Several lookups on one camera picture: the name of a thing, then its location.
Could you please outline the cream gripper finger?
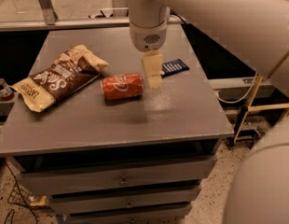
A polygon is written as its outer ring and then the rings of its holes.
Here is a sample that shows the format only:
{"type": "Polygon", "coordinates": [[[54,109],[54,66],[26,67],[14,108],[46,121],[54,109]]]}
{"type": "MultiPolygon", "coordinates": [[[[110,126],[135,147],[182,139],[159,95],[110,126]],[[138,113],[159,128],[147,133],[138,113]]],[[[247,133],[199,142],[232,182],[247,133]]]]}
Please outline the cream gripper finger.
{"type": "Polygon", "coordinates": [[[144,76],[150,89],[161,87],[162,62],[163,56],[158,50],[147,51],[142,57],[144,76]]]}

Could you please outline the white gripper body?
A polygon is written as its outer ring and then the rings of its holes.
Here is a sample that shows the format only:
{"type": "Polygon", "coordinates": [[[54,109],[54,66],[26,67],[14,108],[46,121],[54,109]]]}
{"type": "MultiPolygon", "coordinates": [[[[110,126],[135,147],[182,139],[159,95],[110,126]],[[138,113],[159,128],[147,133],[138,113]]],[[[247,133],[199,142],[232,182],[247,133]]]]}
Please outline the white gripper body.
{"type": "Polygon", "coordinates": [[[160,49],[165,43],[166,33],[166,20],[130,20],[132,44],[141,52],[160,49]]]}

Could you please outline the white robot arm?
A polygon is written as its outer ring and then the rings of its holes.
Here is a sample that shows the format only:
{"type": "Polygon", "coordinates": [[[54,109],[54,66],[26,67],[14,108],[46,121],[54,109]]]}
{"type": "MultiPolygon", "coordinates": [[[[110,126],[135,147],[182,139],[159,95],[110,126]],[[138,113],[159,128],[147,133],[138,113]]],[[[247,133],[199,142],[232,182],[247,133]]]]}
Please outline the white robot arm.
{"type": "MultiPolygon", "coordinates": [[[[289,96],[289,0],[158,0],[289,96]]],[[[235,174],[223,224],[289,224],[289,115],[235,174]]]]}

